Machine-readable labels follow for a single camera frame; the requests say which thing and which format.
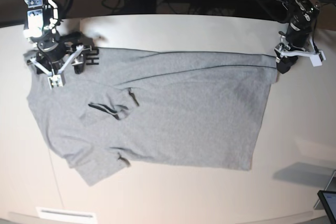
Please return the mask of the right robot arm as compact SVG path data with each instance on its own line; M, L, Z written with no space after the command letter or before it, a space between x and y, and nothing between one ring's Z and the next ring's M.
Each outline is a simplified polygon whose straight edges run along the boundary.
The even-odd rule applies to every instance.
M24 37L34 47L26 55L27 64L34 66L37 74L60 74L67 65L81 74L85 66L99 63L99 48L89 44L81 32L61 35L57 29L73 1L65 0L62 6L55 0L24 0L27 5Z

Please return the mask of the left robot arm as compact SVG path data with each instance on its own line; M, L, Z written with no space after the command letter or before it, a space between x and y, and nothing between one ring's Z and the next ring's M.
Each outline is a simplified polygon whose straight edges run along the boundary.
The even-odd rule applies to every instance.
M320 13L318 0L276 0L286 9L286 17L278 19L263 0L256 0L262 9L275 21L287 25L279 32L279 43L275 46L276 67L281 74L287 73L298 58L309 58L314 67L325 60L322 50L314 42L317 18Z

